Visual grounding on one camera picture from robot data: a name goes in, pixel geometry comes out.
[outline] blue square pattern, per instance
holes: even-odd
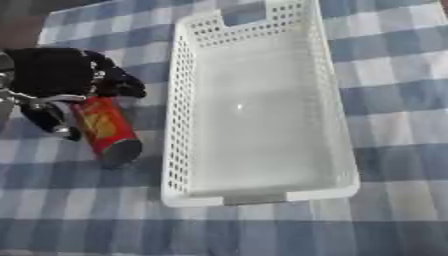
[[[406,110],[443,109],[448,106],[448,80],[421,80],[399,86]]]
[[[358,12],[375,12],[417,4],[431,3],[433,0],[322,0],[322,14],[325,18],[343,17]]]
[[[407,256],[400,248],[399,236],[394,222],[355,222],[358,255]]]
[[[369,114],[403,111],[399,88],[395,85],[359,88]]]

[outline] basket bottom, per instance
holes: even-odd
[[[213,56],[195,97],[193,195],[334,187],[308,52]]]

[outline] table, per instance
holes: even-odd
[[[15,111],[0,137],[0,249],[13,255],[448,255],[448,40],[438,2],[321,0],[362,185],[350,199],[170,209],[159,201],[173,23],[252,0],[123,0],[51,14],[40,44],[105,52],[147,83],[123,102],[130,170]]]

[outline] can lid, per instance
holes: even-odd
[[[110,145],[103,151],[101,163],[105,169],[120,168],[139,157],[143,144],[138,139],[124,139]]]

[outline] basket handle hole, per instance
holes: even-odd
[[[224,25],[228,27],[240,26],[260,20],[266,20],[266,4],[257,2],[238,5],[222,10]]]

